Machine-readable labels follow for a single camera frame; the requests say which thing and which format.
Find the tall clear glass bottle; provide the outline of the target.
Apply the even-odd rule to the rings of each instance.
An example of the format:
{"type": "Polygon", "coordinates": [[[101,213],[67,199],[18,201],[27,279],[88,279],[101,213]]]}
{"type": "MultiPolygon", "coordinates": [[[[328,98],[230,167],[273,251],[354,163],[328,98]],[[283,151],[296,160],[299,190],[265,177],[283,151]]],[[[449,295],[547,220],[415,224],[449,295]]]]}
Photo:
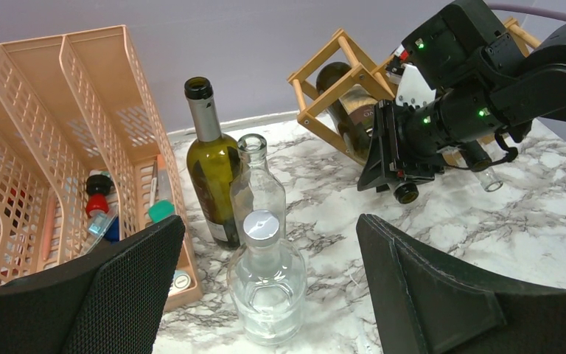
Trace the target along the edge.
{"type": "MultiPolygon", "coordinates": [[[[446,163],[457,167],[467,167],[467,163],[461,153],[456,150],[450,150],[443,154],[446,163]]],[[[492,167],[488,167],[482,172],[472,173],[480,182],[485,192],[496,192],[503,187],[503,180],[496,174],[492,167]]]]}

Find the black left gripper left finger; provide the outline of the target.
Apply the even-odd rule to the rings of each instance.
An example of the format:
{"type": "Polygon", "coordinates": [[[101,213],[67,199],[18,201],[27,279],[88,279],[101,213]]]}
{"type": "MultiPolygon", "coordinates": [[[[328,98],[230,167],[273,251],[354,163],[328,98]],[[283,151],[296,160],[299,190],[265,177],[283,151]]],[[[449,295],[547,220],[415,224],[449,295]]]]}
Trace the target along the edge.
{"type": "Polygon", "coordinates": [[[173,215],[0,286],[0,353],[151,353],[184,233],[173,215]]]}

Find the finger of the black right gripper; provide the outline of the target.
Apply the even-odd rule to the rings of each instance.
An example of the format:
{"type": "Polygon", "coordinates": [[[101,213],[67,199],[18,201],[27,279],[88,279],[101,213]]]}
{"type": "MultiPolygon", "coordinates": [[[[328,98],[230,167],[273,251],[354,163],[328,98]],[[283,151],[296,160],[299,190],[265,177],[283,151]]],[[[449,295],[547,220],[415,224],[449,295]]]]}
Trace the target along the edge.
{"type": "Polygon", "coordinates": [[[381,100],[374,106],[374,126],[371,132],[368,158],[357,181],[359,192],[372,188],[377,192],[396,189],[396,182],[391,172],[388,171],[388,167],[383,166],[384,153],[387,153],[388,158],[390,157],[389,138],[385,124],[387,113],[393,112],[392,103],[391,100],[381,100]]]}

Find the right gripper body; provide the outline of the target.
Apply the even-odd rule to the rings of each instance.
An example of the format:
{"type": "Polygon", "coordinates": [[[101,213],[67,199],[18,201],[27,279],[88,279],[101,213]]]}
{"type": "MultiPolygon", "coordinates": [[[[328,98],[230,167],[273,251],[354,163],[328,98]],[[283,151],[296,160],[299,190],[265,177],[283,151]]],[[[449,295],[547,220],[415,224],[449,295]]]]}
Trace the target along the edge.
{"type": "Polygon", "coordinates": [[[440,120],[440,101],[421,108],[380,101],[382,177],[388,183],[425,184],[445,173],[447,163],[439,153],[450,144],[440,120]]]}

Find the green bottle silver cap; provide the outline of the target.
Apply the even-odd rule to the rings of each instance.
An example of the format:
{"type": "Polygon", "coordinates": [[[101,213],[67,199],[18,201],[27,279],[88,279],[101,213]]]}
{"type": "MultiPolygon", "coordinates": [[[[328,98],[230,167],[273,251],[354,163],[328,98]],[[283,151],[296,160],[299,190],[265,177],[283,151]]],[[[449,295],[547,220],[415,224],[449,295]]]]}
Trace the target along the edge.
{"type": "Polygon", "coordinates": [[[215,243],[224,249],[236,249],[240,236],[230,189],[241,171],[237,141],[221,131],[213,87],[207,78],[189,78],[184,83],[184,94],[196,133],[186,155],[192,186],[215,243]]]}

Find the squat clear glass bottle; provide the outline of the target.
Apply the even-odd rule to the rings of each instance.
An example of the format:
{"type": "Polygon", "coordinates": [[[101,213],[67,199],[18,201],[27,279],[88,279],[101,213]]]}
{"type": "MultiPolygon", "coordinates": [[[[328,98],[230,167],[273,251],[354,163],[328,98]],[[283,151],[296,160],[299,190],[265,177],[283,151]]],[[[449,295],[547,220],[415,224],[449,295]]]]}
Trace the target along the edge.
{"type": "Polygon", "coordinates": [[[251,341],[281,344],[294,337],[304,323],[304,258],[269,210],[254,210],[242,228],[245,243],[232,256],[226,277],[232,302],[251,341]]]}

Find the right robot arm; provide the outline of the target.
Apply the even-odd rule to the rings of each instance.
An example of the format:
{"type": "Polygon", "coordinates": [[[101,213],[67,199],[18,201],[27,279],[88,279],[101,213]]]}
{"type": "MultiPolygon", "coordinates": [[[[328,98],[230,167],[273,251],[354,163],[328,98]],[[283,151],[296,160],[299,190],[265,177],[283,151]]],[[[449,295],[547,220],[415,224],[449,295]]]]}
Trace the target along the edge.
{"type": "Polygon", "coordinates": [[[478,144],[493,135],[504,162],[533,119],[566,122],[566,24],[524,55],[484,1],[453,1],[402,40],[410,62],[442,95],[420,108],[381,100],[374,107],[369,156],[357,188],[413,192],[447,167],[459,149],[465,168],[495,165],[478,144]]]}

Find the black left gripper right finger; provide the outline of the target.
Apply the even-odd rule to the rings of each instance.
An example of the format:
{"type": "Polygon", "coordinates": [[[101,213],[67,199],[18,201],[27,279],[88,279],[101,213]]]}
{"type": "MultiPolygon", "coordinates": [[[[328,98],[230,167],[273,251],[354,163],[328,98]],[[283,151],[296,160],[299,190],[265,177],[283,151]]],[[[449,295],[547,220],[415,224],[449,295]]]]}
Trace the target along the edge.
{"type": "Polygon", "coordinates": [[[566,353],[566,289],[479,268],[376,215],[356,231],[385,353],[566,353]]]}

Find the slim clear glass bottle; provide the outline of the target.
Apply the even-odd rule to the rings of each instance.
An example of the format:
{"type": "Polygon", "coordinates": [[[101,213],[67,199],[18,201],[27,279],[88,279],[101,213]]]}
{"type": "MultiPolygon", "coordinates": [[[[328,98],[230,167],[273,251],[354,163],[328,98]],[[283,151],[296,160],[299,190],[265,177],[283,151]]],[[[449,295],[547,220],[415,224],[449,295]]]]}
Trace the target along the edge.
{"type": "Polygon", "coordinates": [[[250,212],[267,209],[286,232],[286,192],[280,180],[269,170],[266,139],[249,133],[237,143],[241,162],[240,174],[230,185],[231,205],[241,244],[245,242],[243,221],[250,212]]]}

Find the green bottle black cap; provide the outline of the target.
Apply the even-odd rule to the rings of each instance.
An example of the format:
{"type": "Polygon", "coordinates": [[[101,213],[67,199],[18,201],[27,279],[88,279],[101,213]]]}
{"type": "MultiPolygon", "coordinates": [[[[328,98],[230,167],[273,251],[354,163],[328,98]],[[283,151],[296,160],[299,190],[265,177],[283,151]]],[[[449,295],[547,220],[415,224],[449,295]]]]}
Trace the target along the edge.
{"type": "MultiPolygon", "coordinates": [[[[348,63],[335,61],[325,65],[316,78],[315,86],[320,94],[346,77],[352,66],[348,63]]],[[[369,88],[369,75],[357,73],[357,82],[345,90],[339,98],[327,108],[328,114],[343,139],[346,149],[353,159],[363,166],[363,172],[373,167],[367,165],[371,161],[371,143],[375,121],[374,107],[379,97],[369,88]]],[[[382,192],[389,190],[400,204],[409,204],[419,196],[418,187],[412,182],[387,181],[375,182],[370,178],[360,177],[363,187],[375,188],[382,192]]]]}

